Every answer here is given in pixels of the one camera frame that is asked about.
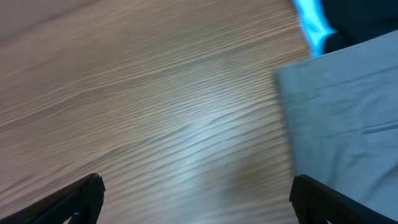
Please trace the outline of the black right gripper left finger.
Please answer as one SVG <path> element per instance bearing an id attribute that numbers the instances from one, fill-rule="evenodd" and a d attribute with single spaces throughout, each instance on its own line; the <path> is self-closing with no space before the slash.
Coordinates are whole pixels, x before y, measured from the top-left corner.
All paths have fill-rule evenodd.
<path id="1" fill-rule="evenodd" d="M 102 177 L 92 173 L 1 219 L 1 224 L 96 224 L 105 191 Z"/>

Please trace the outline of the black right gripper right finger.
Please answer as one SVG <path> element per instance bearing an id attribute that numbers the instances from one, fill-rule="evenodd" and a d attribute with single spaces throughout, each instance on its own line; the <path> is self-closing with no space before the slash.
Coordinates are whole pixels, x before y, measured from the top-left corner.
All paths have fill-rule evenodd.
<path id="1" fill-rule="evenodd" d="M 397 224 L 307 175 L 294 177 L 289 202 L 300 224 Z"/>

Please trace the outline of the grey shorts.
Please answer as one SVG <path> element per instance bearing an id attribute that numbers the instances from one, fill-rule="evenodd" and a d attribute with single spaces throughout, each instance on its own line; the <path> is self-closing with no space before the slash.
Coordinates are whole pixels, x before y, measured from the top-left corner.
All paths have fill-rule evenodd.
<path id="1" fill-rule="evenodd" d="M 397 32 L 277 71 L 294 172 L 397 219 Z"/>

